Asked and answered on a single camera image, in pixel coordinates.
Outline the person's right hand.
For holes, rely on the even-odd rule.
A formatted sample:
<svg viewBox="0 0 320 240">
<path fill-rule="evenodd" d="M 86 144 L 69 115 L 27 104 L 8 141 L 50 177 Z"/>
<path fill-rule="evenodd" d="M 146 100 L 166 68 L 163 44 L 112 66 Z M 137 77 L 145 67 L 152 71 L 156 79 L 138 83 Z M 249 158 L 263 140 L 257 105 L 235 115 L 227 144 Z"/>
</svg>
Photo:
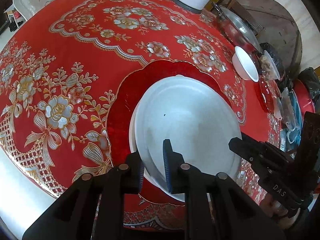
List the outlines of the person's right hand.
<svg viewBox="0 0 320 240">
<path fill-rule="evenodd" d="M 284 208 L 280 202 L 275 200 L 271 194 L 267 193 L 264 199 L 260 202 L 260 208 L 264 211 L 267 217 L 272 218 L 273 216 L 278 216 L 277 221 L 278 226 L 281 229 L 288 229 L 297 220 L 300 209 L 297 211 L 296 215 L 289 218 L 287 217 L 288 210 Z"/>
</svg>

